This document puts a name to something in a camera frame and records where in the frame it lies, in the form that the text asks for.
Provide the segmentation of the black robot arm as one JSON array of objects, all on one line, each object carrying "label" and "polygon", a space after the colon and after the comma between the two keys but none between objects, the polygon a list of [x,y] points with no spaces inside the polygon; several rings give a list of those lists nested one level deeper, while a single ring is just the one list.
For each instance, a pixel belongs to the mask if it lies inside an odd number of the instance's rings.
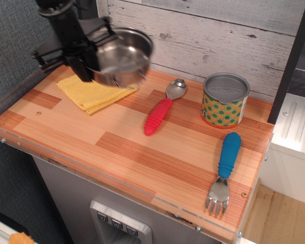
[{"label": "black robot arm", "polygon": [[73,10],[75,1],[36,1],[39,14],[48,19],[51,36],[32,51],[44,72],[64,64],[84,82],[94,78],[99,61],[97,49],[114,35],[109,18],[79,20]]}]

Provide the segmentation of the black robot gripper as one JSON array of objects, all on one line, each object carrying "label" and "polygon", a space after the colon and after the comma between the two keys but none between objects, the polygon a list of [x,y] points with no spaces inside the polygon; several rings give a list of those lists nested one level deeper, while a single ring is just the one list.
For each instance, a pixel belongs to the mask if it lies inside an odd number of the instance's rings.
[{"label": "black robot gripper", "polygon": [[64,64],[70,66],[83,82],[91,82],[94,71],[100,70],[97,41],[94,35],[104,32],[103,39],[111,35],[108,17],[79,20],[73,10],[39,10],[47,18],[53,32],[31,52],[39,67],[48,72]]}]

